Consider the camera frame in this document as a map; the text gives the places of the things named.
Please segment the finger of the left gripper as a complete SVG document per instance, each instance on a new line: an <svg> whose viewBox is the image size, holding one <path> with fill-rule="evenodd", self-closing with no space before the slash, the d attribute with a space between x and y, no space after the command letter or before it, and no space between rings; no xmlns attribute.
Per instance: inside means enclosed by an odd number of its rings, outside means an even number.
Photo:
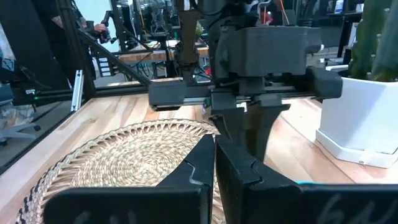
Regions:
<svg viewBox="0 0 398 224"><path fill-rule="evenodd" d="M212 91L210 93L210 119L220 134L227 136L239 146L245 144L244 108L237 107L236 96L232 91Z"/></svg>
<svg viewBox="0 0 398 224"><path fill-rule="evenodd" d="M248 105L245 122L246 147L249 153L263 162L272 126L290 104L263 107L260 104Z"/></svg>

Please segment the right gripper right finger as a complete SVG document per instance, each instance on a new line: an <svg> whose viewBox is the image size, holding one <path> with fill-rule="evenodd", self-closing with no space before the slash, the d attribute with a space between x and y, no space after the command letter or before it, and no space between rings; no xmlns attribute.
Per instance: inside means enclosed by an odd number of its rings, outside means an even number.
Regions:
<svg viewBox="0 0 398 224"><path fill-rule="evenodd" d="M215 144L227 223L397 223L396 184L297 183L222 135Z"/></svg>

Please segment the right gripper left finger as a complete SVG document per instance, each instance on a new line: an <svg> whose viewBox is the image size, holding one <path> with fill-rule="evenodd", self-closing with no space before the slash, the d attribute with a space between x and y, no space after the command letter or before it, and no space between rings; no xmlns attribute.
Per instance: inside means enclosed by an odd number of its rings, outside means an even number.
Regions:
<svg viewBox="0 0 398 224"><path fill-rule="evenodd" d="M215 143L204 135L155 187L78 187L46 204L45 224L210 223Z"/></svg>

